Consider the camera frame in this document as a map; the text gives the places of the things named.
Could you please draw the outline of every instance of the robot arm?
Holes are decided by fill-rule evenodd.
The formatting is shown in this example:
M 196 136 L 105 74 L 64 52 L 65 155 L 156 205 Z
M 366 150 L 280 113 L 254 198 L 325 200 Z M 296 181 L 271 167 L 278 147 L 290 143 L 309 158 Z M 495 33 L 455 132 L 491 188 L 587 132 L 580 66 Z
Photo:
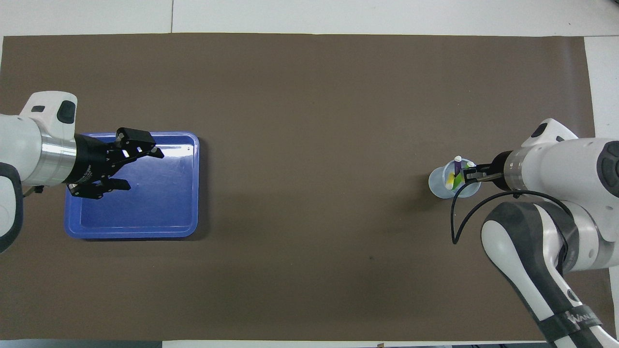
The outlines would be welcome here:
M 520 149 L 465 173 L 467 179 L 483 173 L 503 189 L 549 194 L 568 208 L 570 214 L 550 202 L 506 202 L 482 227 L 486 254 L 557 347 L 619 347 L 561 272 L 619 263 L 616 147 L 613 139 L 578 139 L 548 119 Z
M 74 196 L 100 199 L 131 188 L 111 178 L 123 165 L 163 158 L 147 131 L 119 128 L 110 144 L 75 134 L 76 108 L 75 95 L 47 91 L 34 93 L 19 115 L 0 115 L 0 253 L 22 226 L 22 184 L 65 183 Z
M 0 250 L 13 243 L 22 228 L 24 198 L 17 169 L 0 162 Z

